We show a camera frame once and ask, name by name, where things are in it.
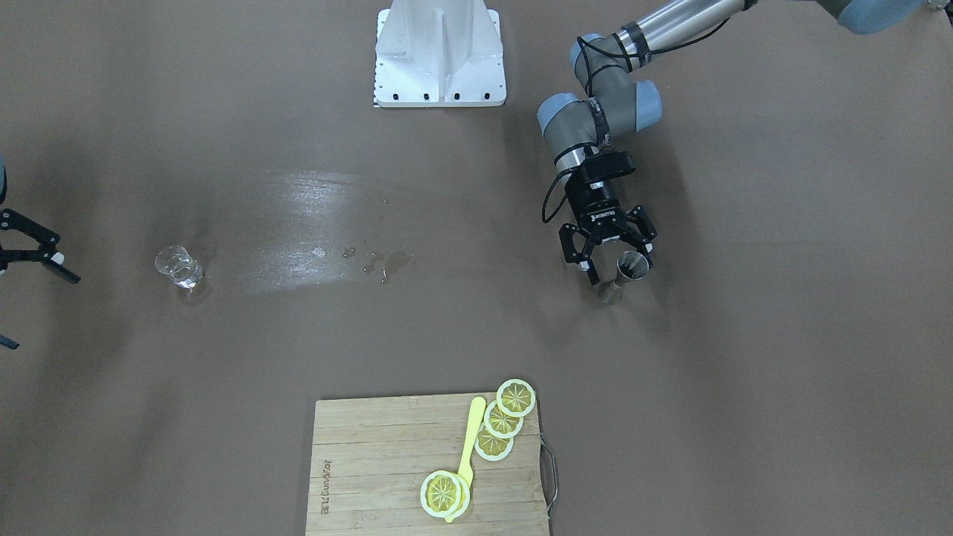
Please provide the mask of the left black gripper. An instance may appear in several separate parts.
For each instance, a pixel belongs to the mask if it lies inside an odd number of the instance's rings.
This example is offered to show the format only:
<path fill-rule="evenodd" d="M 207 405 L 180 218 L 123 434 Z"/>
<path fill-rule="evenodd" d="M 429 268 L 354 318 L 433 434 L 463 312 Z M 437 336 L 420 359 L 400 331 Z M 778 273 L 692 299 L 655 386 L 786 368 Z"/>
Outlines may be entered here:
<path fill-rule="evenodd" d="M 646 258 L 650 270 L 654 267 L 652 241 L 657 230 L 643 205 L 624 214 L 609 181 L 591 182 L 581 173 L 568 174 L 564 193 L 575 222 L 563 223 L 558 230 L 563 258 L 566 264 L 584 272 L 590 285 L 600 284 L 598 268 L 592 261 L 600 242 L 622 240 Z"/>

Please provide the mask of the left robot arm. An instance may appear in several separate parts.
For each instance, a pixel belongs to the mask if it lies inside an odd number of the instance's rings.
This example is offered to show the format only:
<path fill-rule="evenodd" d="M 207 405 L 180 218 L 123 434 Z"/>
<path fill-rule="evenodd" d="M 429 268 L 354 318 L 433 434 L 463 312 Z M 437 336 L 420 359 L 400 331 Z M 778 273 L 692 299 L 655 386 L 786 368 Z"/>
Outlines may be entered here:
<path fill-rule="evenodd" d="M 640 205 L 623 209 L 613 187 L 615 179 L 636 170 L 632 156 L 613 148 L 613 140 L 643 131 L 663 116 L 657 86 L 634 80 L 633 72 L 660 55 L 704 41 L 752 7 L 752 1 L 670 1 L 616 33 L 576 37 L 570 68 L 583 95 L 549 96 L 539 105 L 537 120 L 557 171 L 548 193 L 562 187 L 559 204 L 568 205 L 573 215 L 558 231 L 563 259 L 584 272 L 589 284 L 602 282 L 593 251 L 607 243 L 627 243 L 639 264 L 653 266 L 657 230 L 652 220 Z"/>

